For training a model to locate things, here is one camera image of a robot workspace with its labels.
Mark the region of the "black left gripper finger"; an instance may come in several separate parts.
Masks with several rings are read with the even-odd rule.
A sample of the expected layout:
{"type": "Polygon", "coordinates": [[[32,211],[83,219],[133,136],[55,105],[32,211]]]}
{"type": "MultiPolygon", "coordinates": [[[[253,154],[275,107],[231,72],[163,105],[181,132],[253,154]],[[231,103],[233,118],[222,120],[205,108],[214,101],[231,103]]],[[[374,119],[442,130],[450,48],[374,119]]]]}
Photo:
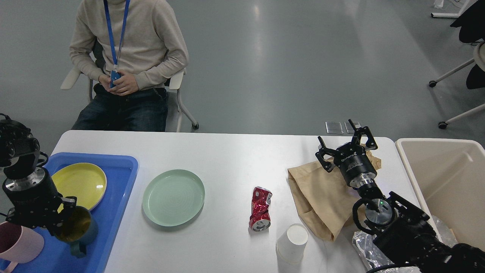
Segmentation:
{"type": "Polygon", "coordinates": [[[76,196],[56,196],[48,204],[48,230],[51,236],[60,233],[60,229],[71,217],[77,205],[76,196]]]}
{"type": "Polygon", "coordinates": [[[25,214],[17,210],[15,207],[12,207],[7,212],[6,221],[9,223],[21,225],[24,227],[27,226],[27,220],[26,220],[25,214]]]}

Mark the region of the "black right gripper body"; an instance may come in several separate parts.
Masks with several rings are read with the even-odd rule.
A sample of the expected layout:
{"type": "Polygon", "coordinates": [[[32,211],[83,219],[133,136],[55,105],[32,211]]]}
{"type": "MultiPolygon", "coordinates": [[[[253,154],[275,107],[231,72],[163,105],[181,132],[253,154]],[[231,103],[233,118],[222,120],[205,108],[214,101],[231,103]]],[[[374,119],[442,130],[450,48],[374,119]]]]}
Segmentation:
{"type": "Polygon", "coordinates": [[[349,187],[360,188],[374,183],[377,171],[362,145],[348,142],[336,150],[335,166],[339,168],[349,187]]]}

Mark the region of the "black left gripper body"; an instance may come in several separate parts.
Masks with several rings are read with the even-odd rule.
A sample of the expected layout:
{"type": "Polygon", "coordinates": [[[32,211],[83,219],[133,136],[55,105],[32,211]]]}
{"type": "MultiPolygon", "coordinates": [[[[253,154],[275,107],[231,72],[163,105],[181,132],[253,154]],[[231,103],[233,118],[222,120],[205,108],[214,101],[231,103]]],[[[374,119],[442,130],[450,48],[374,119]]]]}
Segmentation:
{"type": "Polygon", "coordinates": [[[36,168],[22,179],[5,179],[2,190],[13,207],[25,214],[27,228],[49,227],[49,202],[60,195],[45,168],[36,168]]]}

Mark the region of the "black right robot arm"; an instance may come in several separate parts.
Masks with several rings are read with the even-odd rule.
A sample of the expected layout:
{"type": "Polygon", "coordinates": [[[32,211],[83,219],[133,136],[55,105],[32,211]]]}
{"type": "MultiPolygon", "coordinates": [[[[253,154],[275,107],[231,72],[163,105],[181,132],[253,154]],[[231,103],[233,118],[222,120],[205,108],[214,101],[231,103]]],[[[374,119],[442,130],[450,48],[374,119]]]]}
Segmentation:
{"type": "Polygon", "coordinates": [[[368,127],[348,122],[354,131],[352,140],[333,150],[319,136],[315,155],[324,170],[330,173],[337,167],[345,183],[357,191],[360,198],[353,205],[353,222],[360,231],[374,235],[373,244],[391,261],[369,271],[417,267],[422,273],[483,273],[482,250],[466,243],[445,245],[428,223],[428,214],[395,192],[383,195],[366,154],[378,148],[376,141],[368,127]]]}

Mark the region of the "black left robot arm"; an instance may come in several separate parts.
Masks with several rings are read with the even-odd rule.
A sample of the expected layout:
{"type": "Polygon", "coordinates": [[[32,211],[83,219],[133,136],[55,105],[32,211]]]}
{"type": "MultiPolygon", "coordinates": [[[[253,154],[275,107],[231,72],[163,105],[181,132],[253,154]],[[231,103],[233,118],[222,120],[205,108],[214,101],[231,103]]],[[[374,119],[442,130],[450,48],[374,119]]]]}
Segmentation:
{"type": "Polygon", "coordinates": [[[74,212],[77,198],[63,196],[50,173],[39,162],[40,143],[24,124],[6,114],[0,121],[1,169],[6,176],[2,190],[13,207],[5,219],[26,228],[44,228],[60,235],[74,212]]]}

